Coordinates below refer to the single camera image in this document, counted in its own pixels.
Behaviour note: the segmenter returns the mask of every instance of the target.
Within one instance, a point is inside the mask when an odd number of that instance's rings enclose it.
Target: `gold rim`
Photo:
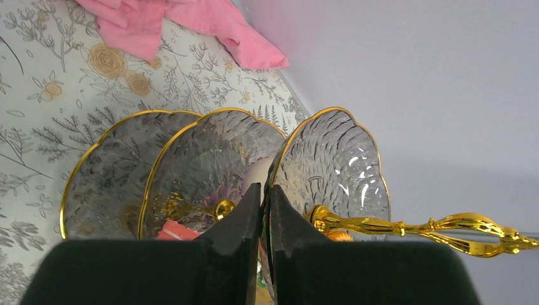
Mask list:
[[[279,129],[279,127],[275,126],[275,124],[273,124],[271,122],[268,122],[268,121],[266,121],[264,119],[257,118],[256,116],[254,116],[249,111],[243,110],[241,108],[234,108],[234,107],[221,108],[221,109],[212,111],[212,112],[200,117],[194,123],[191,123],[191,124],[185,126],[183,129],[181,129],[179,132],[177,132],[174,136],[172,136],[172,138],[170,138],[170,140],[168,140],[168,142],[165,144],[165,146],[163,146],[163,149],[159,153],[159,156],[157,157],[157,159],[155,160],[154,165],[152,166],[152,169],[151,169],[150,174],[148,176],[148,181],[146,182],[146,189],[144,190],[144,201],[142,202],[142,206],[140,208],[140,217],[139,217],[139,225],[138,225],[138,239],[140,239],[140,240],[142,239],[142,234],[143,234],[142,225],[144,223],[144,217],[146,216],[146,207],[148,206],[148,201],[149,201],[148,197],[150,195],[151,184],[153,182],[155,173],[157,172],[157,168],[159,167],[159,164],[161,163],[161,160],[163,159],[163,156],[165,155],[166,151],[170,148],[170,146],[174,143],[174,141],[176,141],[176,139],[178,139],[183,133],[185,133],[186,131],[188,131],[192,127],[195,127],[197,124],[204,121],[205,119],[210,118],[210,117],[212,117],[212,116],[214,116],[216,114],[219,114],[221,112],[226,112],[226,111],[239,111],[239,112],[245,113],[245,114],[249,115],[251,118],[255,119],[256,121],[266,123],[266,124],[270,125],[271,127],[275,128],[275,130],[277,130],[280,133],[280,135],[283,136],[283,138],[286,138],[286,135],[284,134],[284,132],[281,131],[281,129]]]
[[[73,183],[73,180],[75,179],[76,174],[79,172],[79,169],[81,168],[82,164],[86,161],[86,159],[90,156],[90,154],[94,150],[96,150],[96,148],[98,148],[99,145],[101,145],[103,143],[103,141],[105,141],[105,139],[113,131],[115,131],[118,127],[120,127],[120,125],[123,125],[123,123],[127,122],[128,120],[130,120],[132,118],[136,118],[137,116],[141,116],[141,115],[144,115],[144,114],[150,114],[150,113],[163,113],[163,114],[184,113],[184,114],[193,114],[193,115],[199,116],[199,117],[201,116],[200,113],[196,113],[196,112],[193,112],[193,111],[187,111],[187,110],[177,110],[177,111],[168,111],[168,110],[161,110],[161,109],[145,110],[145,111],[136,112],[136,113],[133,113],[133,114],[130,114],[130,115],[126,116],[125,118],[119,120],[117,123],[112,125],[112,127],[110,127],[107,131],[105,131],[101,135],[99,140],[96,143],[94,143],[94,145],[92,145],[89,148],[89,150],[87,150],[83,154],[83,156],[79,159],[79,161],[77,162],[77,165],[75,165],[75,168],[73,168],[73,172],[71,172],[71,175],[69,176],[69,179],[67,179],[67,184],[65,185],[65,188],[64,188],[64,194],[62,195],[62,203],[61,203],[61,206],[60,206],[60,233],[62,234],[62,239],[63,240],[67,239],[67,232],[65,231],[65,220],[64,220],[65,202],[67,200],[67,194],[69,193],[69,188],[70,188],[71,184]]]
[[[366,129],[363,125],[358,123],[355,120],[355,118],[353,117],[352,113],[350,113],[350,111],[348,111],[348,110],[346,110],[344,108],[341,108],[341,107],[330,107],[330,108],[326,108],[324,110],[318,111],[315,115],[313,115],[312,117],[310,117],[310,118],[306,119],[305,121],[301,122],[301,124],[299,124],[296,127],[296,129],[294,129],[294,131],[288,137],[288,139],[286,141],[286,144],[285,144],[285,147],[281,151],[281,155],[279,156],[279,162],[277,163],[277,166],[275,167],[275,171],[273,172],[273,176],[271,177],[270,186],[273,188],[273,186],[275,185],[275,181],[276,181],[276,177],[277,177],[277,172],[279,171],[279,167],[280,167],[281,163],[283,162],[283,159],[284,159],[288,149],[290,148],[290,145],[292,144],[292,141],[297,136],[297,133],[299,133],[299,131],[301,129],[303,129],[305,127],[305,125],[307,125],[309,122],[312,122],[315,119],[321,117],[323,114],[331,112],[331,111],[342,111],[342,112],[346,113],[352,119],[353,123],[356,126],[358,126],[359,128],[363,129],[363,131],[365,131],[367,133],[367,135],[371,138],[372,143],[374,144],[374,148],[376,149],[376,155],[378,156],[379,176],[382,179],[382,183],[384,184],[384,187],[386,189],[386,194],[388,196],[388,220],[391,220],[391,198],[390,198],[390,195],[389,195],[389,189],[387,188],[386,180],[385,180],[384,176],[382,175],[382,160],[381,160],[381,157],[380,157],[380,150],[378,149],[378,145],[376,144],[376,141],[374,140],[374,137],[372,136],[371,132],[368,129]]]

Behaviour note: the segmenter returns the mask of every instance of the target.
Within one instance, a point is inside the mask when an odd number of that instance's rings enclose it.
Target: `pink towel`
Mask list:
[[[98,16],[106,45],[152,61],[161,43],[163,17],[216,36],[240,67],[277,69],[288,60],[256,32],[228,0],[77,0]]]

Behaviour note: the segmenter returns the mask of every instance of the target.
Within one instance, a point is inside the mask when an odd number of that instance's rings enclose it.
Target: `gray wall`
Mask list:
[[[376,137],[393,219],[539,232],[539,1],[236,0],[313,113]],[[539,252],[464,258],[485,304],[536,304]]]

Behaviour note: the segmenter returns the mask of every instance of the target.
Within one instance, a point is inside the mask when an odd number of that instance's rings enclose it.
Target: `gold handle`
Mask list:
[[[459,213],[447,216],[441,220],[429,219],[426,224],[412,226],[399,222],[370,217],[342,218],[331,213],[325,205],[315,206],[306,218],[320,232],[329,233],[345,229],[363,234],[394,234],[404,236],[413,234],[423,236],[438,243],[476,257],[488,258],[501,253],[517,254],[520,250],[539,249],[539,244],[532,238],[519,234],[512,227],[502,227],[490,218],[476,213]],[[499,237],[499,243],[481,243],[478,241],[462,240],[438,233],[443,230],[471,230]]]

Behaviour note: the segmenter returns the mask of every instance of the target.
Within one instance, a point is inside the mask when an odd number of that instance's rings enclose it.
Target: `floral tablecloth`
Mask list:
[[[0,304],[60,242],[67,177],[120,118],[241,107],[285,133],[305,118],[275,71],[239,68],[213,37],[165,21],[152,62],[108,48],[74,1],[0,0]]]

